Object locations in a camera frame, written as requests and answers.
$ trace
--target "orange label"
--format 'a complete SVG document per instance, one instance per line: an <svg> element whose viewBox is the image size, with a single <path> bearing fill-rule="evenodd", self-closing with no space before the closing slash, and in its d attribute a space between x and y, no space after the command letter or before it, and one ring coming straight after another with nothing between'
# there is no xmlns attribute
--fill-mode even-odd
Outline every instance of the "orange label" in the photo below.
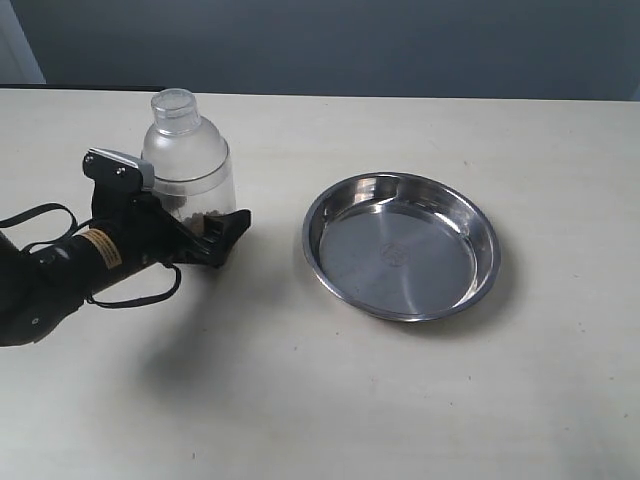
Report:
<svg viewBox="0 0 640 480"><path fill-rule="evenodd" d="M117 267L118 265L122 265L122 257L120 256L118 247L116 247L113 240L109 238L109 235L104 233L102 230L90 228L86 232L81 233L80 236L89 240L93 246L96 247L96 250L100 252L102 259L109 270Z"/></svg>

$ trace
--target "stainless steel bowl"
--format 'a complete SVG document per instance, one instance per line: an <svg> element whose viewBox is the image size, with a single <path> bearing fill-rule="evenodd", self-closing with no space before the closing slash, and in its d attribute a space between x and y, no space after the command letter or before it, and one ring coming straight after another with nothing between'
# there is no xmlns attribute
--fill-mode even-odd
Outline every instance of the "stainless steel bowl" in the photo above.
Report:
<svg viewBox="0 0 640 480"><path fill-rule="evenodd" d="M343 180L304 220L303 248L320 281L376 317L435 320L492 287L500 247L489 220L439 182L404 173Z"/></svg>

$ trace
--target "plastic bottle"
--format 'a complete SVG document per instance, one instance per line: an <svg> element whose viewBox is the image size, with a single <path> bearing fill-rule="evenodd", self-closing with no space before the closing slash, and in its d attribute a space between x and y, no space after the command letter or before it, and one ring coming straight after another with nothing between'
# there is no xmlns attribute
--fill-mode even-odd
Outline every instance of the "plastic bottle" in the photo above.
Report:
<svg viewBox="0 0 640 480"><path fill-rule="evenodd" d="M154 123L142 158L155 169L154 194L163 207L196 235L203 215L235 210L231 157L216 126L198 113L195 96L180 88L151 99Z"/></svg>

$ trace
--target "white table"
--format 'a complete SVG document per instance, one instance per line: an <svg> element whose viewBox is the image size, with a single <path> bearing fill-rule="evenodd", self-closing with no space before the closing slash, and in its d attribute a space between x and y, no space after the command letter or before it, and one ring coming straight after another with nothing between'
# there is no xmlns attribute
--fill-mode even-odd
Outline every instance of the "white table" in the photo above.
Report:
<svg viewBox="0 0 640 480"><path fill-rule="evenodd" d="M139 152L150 97L0 91L0 217L58 201L88 218L83 154ZM0 478L640 478L640 104L198 101L253 226L217 278L186 268L161 305L85 306L0 349ZM315 280L306 209L377 170L440 180L489 216L504 268L476 307L388 323ZM24 244L65 222L7 233Z"/></svg>

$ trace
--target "black strap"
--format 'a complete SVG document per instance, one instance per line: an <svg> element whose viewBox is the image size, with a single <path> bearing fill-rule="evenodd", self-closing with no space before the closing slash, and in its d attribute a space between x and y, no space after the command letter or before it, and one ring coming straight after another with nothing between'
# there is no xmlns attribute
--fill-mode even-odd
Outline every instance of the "black strap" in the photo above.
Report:
<svg viewBox="0 0 640 480"><path fill-rule="evenodd" d="M91 303L93 305L97 305L102 308L133 308L133 307L143 307L145 305L152 305L154 303L163 302L167 298L171 297L174 293L178 291L180 288L180 283L182 282L182 272L178 267L173 264L163 264L166 268L170 268L176 274L176 279L173 283L173 286L164 293L159 295L151 295L149 297L135 298L133 300L125 300L122 302L101 302L93 298L93 295L89 294L87 296L87 303Z"/></svg>
<svg viewBox="0 0 640 480"><path fill-rule="evenodd" d="M59 203L45 203L44 205L39 205L37 207L30 208L29 210L19 213L18 215L7 218L6 220L0 220L0 228L10 228L15 227L16 225L20 225L21 223L26 222L27 220L31 220L32 218L38 217L47 212L53 212L55 210L63 210L69 214L71 217L71 225L69 229L60 235L58 238L54 238L53 240L47 240L44 242L33 242L24 247L21 251L23 253L28 253L31 251L33 247L36 245L50 245L52 243L59 242L60 240L64 240L71 235L73 235L78 230L78 221L76 220L75 215L64 205Z"/></svg>

